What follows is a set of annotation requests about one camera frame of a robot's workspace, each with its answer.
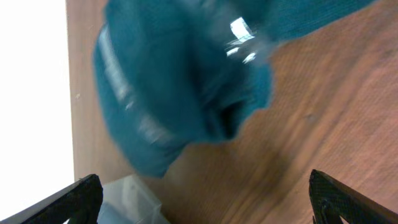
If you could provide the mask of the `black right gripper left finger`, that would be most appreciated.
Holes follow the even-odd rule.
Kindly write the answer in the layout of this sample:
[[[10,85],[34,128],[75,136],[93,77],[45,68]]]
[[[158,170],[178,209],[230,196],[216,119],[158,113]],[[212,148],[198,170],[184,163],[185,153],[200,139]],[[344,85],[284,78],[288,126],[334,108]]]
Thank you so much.
[[[1,221],[1,224],[97,224],[103,187],[90,174],[55,194]]]

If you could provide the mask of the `teal taped cloth bundle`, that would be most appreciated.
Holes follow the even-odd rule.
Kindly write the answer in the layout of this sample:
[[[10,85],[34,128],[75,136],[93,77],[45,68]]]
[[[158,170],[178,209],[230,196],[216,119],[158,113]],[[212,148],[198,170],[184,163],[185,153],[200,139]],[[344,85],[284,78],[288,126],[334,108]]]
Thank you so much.
[[[93,52],[106,127],[142,175],[233,139],[271,102],[269,57],[368,0],[110,0]]]

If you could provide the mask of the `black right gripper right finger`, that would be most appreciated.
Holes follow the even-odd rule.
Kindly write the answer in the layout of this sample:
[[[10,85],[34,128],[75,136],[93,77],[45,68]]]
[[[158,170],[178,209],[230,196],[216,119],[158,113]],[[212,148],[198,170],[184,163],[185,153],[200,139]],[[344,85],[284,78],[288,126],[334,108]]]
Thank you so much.
[[[313,224],[397,223],[397,214],[330,175],[312,170],[309,197]]]

